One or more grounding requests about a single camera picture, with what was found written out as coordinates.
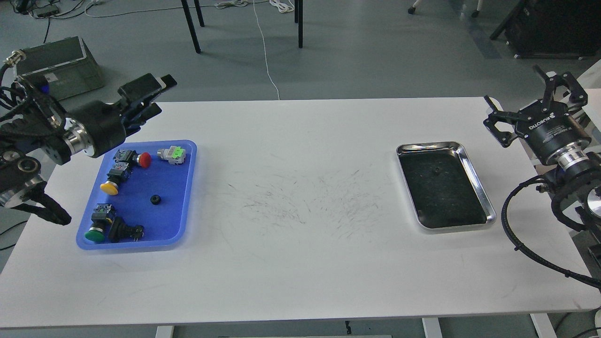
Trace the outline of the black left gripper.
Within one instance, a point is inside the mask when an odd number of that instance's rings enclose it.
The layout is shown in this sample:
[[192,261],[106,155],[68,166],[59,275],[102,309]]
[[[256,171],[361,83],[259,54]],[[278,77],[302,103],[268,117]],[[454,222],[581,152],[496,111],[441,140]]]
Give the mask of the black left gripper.
[[82,151],[98,158],[118,147],[126,137],[139,132],[150,118],[162,112],[159,105],[152,102],[174,86],[177,81],[170,74],[155,77],[147,73],[118,88],[122,115],[117,105],[99,100],[67,111],[62,138],[69,152],[74,155]]

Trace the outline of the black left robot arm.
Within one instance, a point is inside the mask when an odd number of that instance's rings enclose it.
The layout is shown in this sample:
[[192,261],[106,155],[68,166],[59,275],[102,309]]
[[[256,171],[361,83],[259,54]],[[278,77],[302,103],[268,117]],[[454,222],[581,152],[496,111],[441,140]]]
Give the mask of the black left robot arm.
[[57,165],[84,152],[97,158],[124,143],[146,122],[161,113],[157,96],[177,85],[172,75],[148,73],[118,88],[111,104],[93,100],[67,111],[40,85],[18,76],[13,86],[2,86],[1,206],[34,214],[54,224],[67,225],[71,216],[47,193],[41,163],[31,152],[41,148]]

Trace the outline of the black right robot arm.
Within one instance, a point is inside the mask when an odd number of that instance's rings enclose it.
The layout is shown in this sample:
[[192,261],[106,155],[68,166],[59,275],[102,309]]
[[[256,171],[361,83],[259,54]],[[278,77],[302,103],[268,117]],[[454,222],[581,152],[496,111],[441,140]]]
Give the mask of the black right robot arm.
[[588,95],[569,72],[546,73],[539,66],[534,71],[545,83],[543,97],[513,113],[498,109],[484,96],[491,111],[483,124],[502,147],[523,139],[545,166],[554,168],[519,184],[505,199],[501,224],[515,246],[533,261],[558,271],[588,286],[600,288],[600,280],[575,273],[543,259],[515,235],[508,220],[509,202],[523,188],[536,184],[539,192],[551,196],[550,210],[556,219],[575,231],[589,230],[600,237],[600,155],[586,152],[592,137],[575,120],[573,113],[588,103]]

